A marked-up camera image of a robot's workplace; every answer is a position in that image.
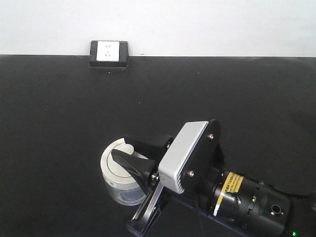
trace black cylinder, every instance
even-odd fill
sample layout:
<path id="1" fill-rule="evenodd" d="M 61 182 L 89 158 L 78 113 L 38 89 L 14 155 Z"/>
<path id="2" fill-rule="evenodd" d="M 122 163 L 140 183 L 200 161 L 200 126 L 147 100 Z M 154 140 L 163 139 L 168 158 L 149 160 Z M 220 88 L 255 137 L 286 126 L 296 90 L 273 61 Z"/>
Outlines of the black cylinder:
<path id="1" fill-rule="evenodd" d="M 284 232 L 288 197 L 230 171 L 220 176 L 210 200 L 209 218 L 247 237 L 278 237 Z"/>

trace label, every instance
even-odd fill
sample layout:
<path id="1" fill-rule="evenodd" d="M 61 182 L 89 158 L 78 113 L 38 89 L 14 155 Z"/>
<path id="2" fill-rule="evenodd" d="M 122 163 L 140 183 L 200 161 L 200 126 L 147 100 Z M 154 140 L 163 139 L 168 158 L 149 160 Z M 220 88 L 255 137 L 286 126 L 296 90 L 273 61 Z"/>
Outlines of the label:
<path id="1" fill-rule="evenodd" d="M 225 183 L 222 187 L 221 194 L 219 195 L 217 199 L 217 203 L 214 209 L 213 215 L 216 216 L 219 207 L 221 206 L 222 200 L 226 193 L 238 193 L 239 188 L 241 186 L 241 183 L 243 181 L 243 176 L 240 176 L 238 174 L 235 174 L 233 172 L 229 172 Z"/>

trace round hole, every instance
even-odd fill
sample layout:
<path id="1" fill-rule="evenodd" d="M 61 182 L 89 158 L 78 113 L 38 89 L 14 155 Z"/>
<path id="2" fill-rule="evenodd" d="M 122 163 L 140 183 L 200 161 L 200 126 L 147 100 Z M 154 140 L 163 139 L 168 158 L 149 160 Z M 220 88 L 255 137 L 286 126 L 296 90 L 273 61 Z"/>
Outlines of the round hole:
<path id="1" fill-rule="evenodd" d="M 273 204 L 273 205 L 271 206 L 271 211 L 272 211 L 272 213 L 273 213 L 274 215 L 280 215 L 281 212 L 282 212 L 282 209 L 281 209 L 281 207 L 280 207 L 279 205 Z"/>

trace white wall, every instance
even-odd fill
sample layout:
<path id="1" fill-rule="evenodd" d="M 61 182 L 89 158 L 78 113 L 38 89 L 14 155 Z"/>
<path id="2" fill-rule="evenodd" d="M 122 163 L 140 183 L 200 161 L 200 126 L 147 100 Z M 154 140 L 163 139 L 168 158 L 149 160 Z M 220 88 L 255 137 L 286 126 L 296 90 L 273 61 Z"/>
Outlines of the white wall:
<path id="1" fill-rule="evenodd" d="M 0 54 L 316 56 L 316 0 L 0 0 Z"/>

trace yellow warning label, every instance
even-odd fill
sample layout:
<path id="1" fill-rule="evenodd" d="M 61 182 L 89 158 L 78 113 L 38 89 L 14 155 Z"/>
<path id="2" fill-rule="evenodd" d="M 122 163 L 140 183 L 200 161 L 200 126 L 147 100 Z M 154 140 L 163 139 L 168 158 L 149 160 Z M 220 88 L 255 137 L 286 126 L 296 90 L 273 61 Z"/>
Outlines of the yellow warning label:
<path id="1" fill-rule="evenodd" d="M 219 207 L 221 204 L 225 193 L 237 193 L 243 181 L 243 176 L 235 174 L 233 172 L 229 172 L 225 183 L 222 187 L 221 194 L 218 197 L 216 205 Z"/>

